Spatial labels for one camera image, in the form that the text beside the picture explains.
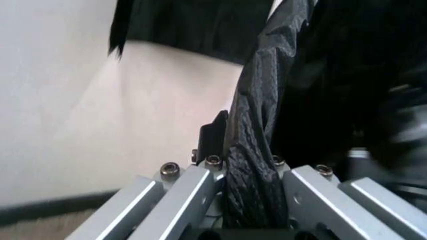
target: silver metal bar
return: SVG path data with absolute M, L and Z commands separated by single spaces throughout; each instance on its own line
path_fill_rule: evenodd
M 129 240 L 177 240 L 198 226 L 215 195 L 212 173 L 190 166 L 138 226 Z
M 310 166 L 285 172 L 283 185 L 289 213 L 303 228 L 326 225 L 340 239 L 402 239 Z
M 137 176 L 80 225 L 67 240 L 124 239 L 163 196 L 163 185 Z
M 405 239 L 427 239 L 427 215 L 375 181 L 366 177 L 338 187 Z

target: blurry black object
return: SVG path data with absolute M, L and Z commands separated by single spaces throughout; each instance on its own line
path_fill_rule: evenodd
M 209 156 L 215 155 L 222 158 L 228 117 L 228 111 L 222 110 L 212 123 L 201 126 L 198 136 L 196 166 Z
M 320 229 L 187 229 L 179 240 L 334 240 Z
M 243 64 L 273 0 L 118 0 L 109 51 L 126 40 L 168 45 Z
M 224 140 L 225 227 L 288 225 L 272 153 L 294 168 L 366 147 L 427 186 L 427 1 L 314 2 L 284 0 L 243 68 Z

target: black cloth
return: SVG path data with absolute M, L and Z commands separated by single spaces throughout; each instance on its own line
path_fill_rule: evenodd
M 243 64 L 273 0 L 118 0 L 110 51 L 148 41 Z
M 272 153 L 298 167 L 362 146 L 427 186 L 426 151 L 407 154 L 427 142 L 427 1 L 314 5 L 284 0 L 243 68 L 224 140 L 225 227 L 287 226 Z

